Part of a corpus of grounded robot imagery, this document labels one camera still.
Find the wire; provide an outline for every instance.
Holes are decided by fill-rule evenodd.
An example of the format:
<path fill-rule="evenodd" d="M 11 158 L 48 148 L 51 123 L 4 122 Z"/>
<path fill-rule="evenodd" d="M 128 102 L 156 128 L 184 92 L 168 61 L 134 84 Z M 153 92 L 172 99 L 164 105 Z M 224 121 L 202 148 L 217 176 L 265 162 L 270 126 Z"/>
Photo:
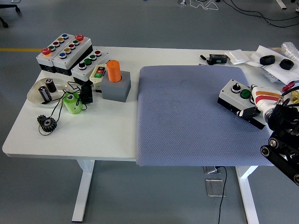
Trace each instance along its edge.
<path fill-rule="evenodd" d="M 67 93 L 73 95 L 74 98 L 77 99 L 77 101 L 76 101 L 76 106 L 79 105 L 79 103 L 80 103 L 80 101 L 81 101 L 80 98 L 81 98 L 82 90 L 81 90 L 78 86 L 77 86 L 76 88 L 74 88 L 74 87 L 72 86 L 71 83 L 72 83 L 72 84 L 77 84 L 77 83 L 75 83 L 75 82 L 68 82 L 68 85 L 69 85 L 73 90 L 76 90 L 76 91 L 74 91 L 74 92 L 69 92 L 69 91 L 67 91 L 66 89 L 63 89 L 63 92 L 64 92 L 64 93 L 63 93 L 63 95 L 62 95 L 60 98 L 51 100 L 50 102 L 52 102 L 52 101 L 56 101 L 56 100 L 58 100 L 58 102 L 57 102 L 56 106 L 54 107 L 54 109 L 53 109 L 51 115 L 50 115 L 49 117 L 47 117 L 47 119 L 49 119 L 49 118 L 51 118 L 51 117 L 53 116 L 54 111 L 55 111 L 56 108 L 58 107 L 60 101 L 61 101 L 61 100 L 63 101 L 64 98 L 67 98 L 67 96 L 65 96 Z M 76 96 L 74 95 L 74 93 L 78 93 L 78 92 L 80 92 L 79 98 L 76 97 Z M 58 121 L 59 121 L 59 119 L 60 119 L 60 115 L 61 115 L 62 107 L 63 107 L 63 103 L 61 103 L 61 106 L 60 106 L 60 109 L 59 109 L 59 113 L 58 113 L 58 119 L 57 119 L 57 121 L 56 121 L 56 124 L 58 123 Z M 41 135 L 43 135 L 43 136 L 47 136 L 47 135 L 51 134 L 51 133 L 54 131 L 54 130 L 52 130 L 52 131 L 49 132 L 48 134 L 43 134 L 43 133 L 41 133 L 40 127 L 41 127 L 41 124 L 40 124 L 39 127 L 38 127 L 38 131 L 39 131 L 39 133 L 40 133 Z"/>
<path fill-rule="evenodd" d="M 223 167 L 223 168 L 225 169 L 225 181 L 224 181 L 224 185 L 223 185 L 222 198 L 221 198 L 221 202 L 219 205 L 218 224 L 220 223 L 221 205 L 222 205 L 222 201 L 223 201 L 223 197 L 224 197 L 224 189 L 225 189 L 226 179 L 228 177 L 228 172 L 227 172 L 226 168 L 225 167 Z"/>
<path fill-rule="evenodd" d="M 298 85 L 298 86 L 295 86 L 295 87 L 293 87 L 293 88 L 291 88 L 291 89 L 289 89 L 289 90 L 287 90 L 287 91 L 285 91 L 285 92 L 283 92 L 283 94 L 281 94 L 281 96 L 283 97 L 283 96 L 285 96 L 286 94 L 288 94 L 288 93 L 290 93 L 290 92 L 293 92 L 293 91 L 295 91 L 295 90 L 299 90 L 299 85 Z"/>
<path fill-rule="evenodd" d="M 291 19 L 295 19 L 299 16 L 295 16 L 295 17 L 292 17 L 292 18 L 289 18 L 289 19 L 283 19 L 283 20 L 273 20 L 273 19 L 269 19 L 267 17 L 264 17 L 263 14 L 261 14 L 260 12 L 258 11 L 249 11 L 249 10 L 244 10 L 244 9 L 240 9 L 238 6 L 235 5 L 235 3 L 233 2 L 233 0 L 230 0 L 232 2 L 232 4 L 239 10 L 243 11 L 243 12 L 250 12 L 250 13 L 258 13 L 260 15 L 251 15 L 251 14 L 246 14 L 246 13 L 243 13 L 243 12 L 240 12 L 238 11 L 236 8 L 234 8 L 233 6 L 231 6 L 230 4 L 226 3 L 224 0 L 223 2 L 225 4 L 227 4 L 228 6 L 232 7 L 235 11 L 241 13 L 241 14 L 244 14 L 244 15 L 249 15 L 249 16 L 254 16 L 254 17 L 260 17 L 260 18 L 263 18 L 269 25 L 272 25 L 274 27 L 278 27 L 278 28 L 286 28 L 286 27 L 292 27 L 292 26 L 296 26 L 296 25 L 299 25 L 299 23 L 296 23 L 296 24 L 293 24 L 293 25 L 289 25 L 289 26 L 277 26 L 277 25 L 274 25 L 272 23 L 270 23 L 269 21 L 285 21 L 285 20 L 291 20 Z"/>
<path fill-rule="evenodd" d="M 216 4 L 214 2 L 211 2 L 211 0 L 205 5 L 203 4 L 203 2 L 205 2 L 207 0 L 205 0 L 205 1 L 195 0 L 195 1 L 199 3 L 199 5 L 196 7 L 191 5 L 191 0 L 190 0 L 190 6 L 192 6 L 193 8 L 198 8 L 199 6 L 201 6 L 203 9 L 210 9 L 210 10 L 216 10 L 216 11 L 219 10 L 219 8 L 216 6 Z M 216 8 L 208 8 L 211 4 L 214 4 L 216 6 Z"/>

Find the white plate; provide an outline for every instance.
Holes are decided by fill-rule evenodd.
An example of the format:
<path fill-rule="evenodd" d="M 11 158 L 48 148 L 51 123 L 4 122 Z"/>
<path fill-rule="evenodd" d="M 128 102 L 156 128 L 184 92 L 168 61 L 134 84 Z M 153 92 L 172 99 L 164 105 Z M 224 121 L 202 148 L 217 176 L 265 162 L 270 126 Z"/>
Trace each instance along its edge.
<path fill-rule="evenodd" d="M 41 107 L 46 107 L 46 108 L 53 108 L 57 105 L 58 100 L 55 101 L 51 101 L 47 104 L 43 104 L 44 99 L 42 98 L 40 92 L 38 91 L 38 88 L 41 87 L 42 85 L 46 85 L 45 84 L 45 80 L 48 78 L 43 78 L 38 80 L 29 90 L 28 94 L 27 94 L 27 99 L 33 103 L 36 104 L 38 106 Z M 53 82 L 56 86 L 56 91 L 55 92 L 51 92 L 51 96 L 52 99 L 58 99 L 61 98 L 62 95 L 64 94 L 63 89 L 67 90 L 69 89 L 69 85 L 67 83 L 67 81 L 59 79 L 59 78 L 53 78 Z"/>

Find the black gear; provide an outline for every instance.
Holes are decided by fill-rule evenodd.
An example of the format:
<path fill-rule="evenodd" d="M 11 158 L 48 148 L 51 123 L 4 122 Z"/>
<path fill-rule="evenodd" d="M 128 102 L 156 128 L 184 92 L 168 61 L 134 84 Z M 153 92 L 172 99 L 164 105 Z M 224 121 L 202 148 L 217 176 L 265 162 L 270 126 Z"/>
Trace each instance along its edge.
<path fill-rule="evenodd" d="M 46 119 L 47 117 L 45 115 L 39 115 L 37 118 L 37 122 L 41 125 Z"/>
<path fill-rule="evenodd" d="M 44 132 L 53 132 L 57 127 L 57 122 L 53 118 L 46 118 L 42 123 L 41 127 Z"/>

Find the table leg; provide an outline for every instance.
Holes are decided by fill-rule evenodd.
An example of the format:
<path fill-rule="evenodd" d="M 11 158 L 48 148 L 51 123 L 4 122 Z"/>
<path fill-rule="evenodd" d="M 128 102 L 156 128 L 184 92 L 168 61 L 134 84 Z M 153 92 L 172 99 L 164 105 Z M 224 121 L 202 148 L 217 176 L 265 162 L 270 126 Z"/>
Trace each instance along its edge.
<path fill-rule="evenodd" d="M 83 222 L 83 216 L 90 186 L 90 181 L 93 175 L 94 160 L 77 160 L 83 170 L 79 192 L 76 200 L 72 222 Z"/>
<path fill-rule="evenodd" d="M 248 224 L 259 224 L 250 185 L 248 182 L 248 176 L 252 174 L 256 168 L 257 166 L 235 167 Z"/>

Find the blue mat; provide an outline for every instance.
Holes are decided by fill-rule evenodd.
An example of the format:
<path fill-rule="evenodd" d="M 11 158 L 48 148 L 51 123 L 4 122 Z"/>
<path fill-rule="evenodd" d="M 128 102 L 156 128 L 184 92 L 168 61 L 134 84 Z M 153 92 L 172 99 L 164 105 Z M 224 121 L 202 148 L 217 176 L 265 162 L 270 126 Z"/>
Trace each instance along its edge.
<path fill-rule="evenodd" d="M 239 68 L 149 66 L 140 70 L 137 159 L 140 166 L 270 165 L 260 153 L 270 136 L 217 103 Z"/>

